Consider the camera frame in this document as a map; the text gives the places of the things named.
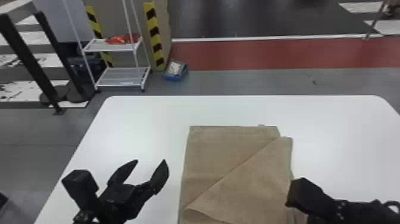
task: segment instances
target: red wall stripe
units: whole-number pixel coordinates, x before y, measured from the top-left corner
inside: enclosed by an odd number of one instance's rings
[[[191,70],[400,67],[400,38],[174,43]]]

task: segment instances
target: hazard stripe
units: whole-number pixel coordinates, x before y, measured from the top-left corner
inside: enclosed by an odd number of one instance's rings
[[[95,37],[98,39],[103,39],[103,31],[101,30],[101,26],[99,24],[99,20],[96,17],[95,9],[93,6],[87,5],[86,14],[90,21],[90,26],[92,27],[93,33]],[[109,67],[113,67],[113,58],[108,52],[101,53],[104,61],[108,64]]]
[[[144,2],[145,17],[147,20],[147,28],[151,38],[151,46],[153,50],[154,62],[157,71],[165,70],[165,59],[163,54],[163,44],[161,43],[160,29],[158,27],[157,13],[153,2]]]

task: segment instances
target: white metal shelf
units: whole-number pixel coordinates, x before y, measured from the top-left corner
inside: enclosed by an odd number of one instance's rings
[[[108,67],[97,81],[97,86],[140,86],[143,87],[150,67]]]
[[[93,38],[84,48],[84,52],[124,52],[133,51],[136,53],[143,38],[139,37],[136,43],[107,43],[105,39]]]
[[[128,29],[127,33],[132,34],[130,18],[129,18],[130,13],[128,13],[128,9],[126,6],[126,1],[128,1],[128,0],[120,0],[120,1],[122,3],[123,9],[124,9],[126,26]],[[85,47],[83,47],[81,44],[80,38],[79,38],[79,34],[76,30],[73,18],[71,16],[70,10],[68,8],[67,0],[62,0],[65,10],[68,15],[68,19],[72,25],[74,35],[78,42],[78,46],[82,52],[82,57],[85,61],[87,71],[89,73],[90,79],[91,79],[95,89],[98,89],[99,86],[139,86],[142,89],[142,92],[144,92],[144,90],[145,90],[146,80],[147,80],[147,77],[150,72],[150,61],[149,61],[146,47],[144,46],[145,44],[143,41],[143,33],[140,29],[138,15],[136,14],[136,7],[135,7],[135,4],[133,3],[133,1],[134,0],[130,0],[130,4],[132,6],[133,15],[135,17],[136,26],[137,26],[137,29],[139,31],[139,36],[140,36],[136,43],[133,43],[133,38],[131,35],[129,35],[129,39],[130,39],[131,43],[110,44],[110,43],[107,43],[105,41],[105,39],[96,38],[95,34],[93,34],[93,39]],[[146,66],[147,67],[139,67],[137,50],[141,44],[143,44],[144,52],[146,55],[146,59],[147,59]],[[108,65],[108,63],[105,63],[107,68],[104,70],[104,72],[101,74],[100,78],[96,82],[95,78],[93,76],[93,72],[90,69],[90,64],[88,62],[88,59],[86,57],[86,53],[88,53],[88,52],[132,52],[133,59],[135,62],[135,67],[115,68],[115,67],[110,67]]]

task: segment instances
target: beige towel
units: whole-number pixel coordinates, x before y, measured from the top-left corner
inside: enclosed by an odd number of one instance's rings
[[[180,223],[295,223],[285,207],[291,152],[276,127],[191,127]]]

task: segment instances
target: white wall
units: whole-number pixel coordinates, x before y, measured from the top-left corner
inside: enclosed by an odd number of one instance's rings
[[[63,0],[32,0],[36,9],[43,11],[59,42],[76,42]],[[65,0],[73,17],[81,41],[93,37],[82,0]]]

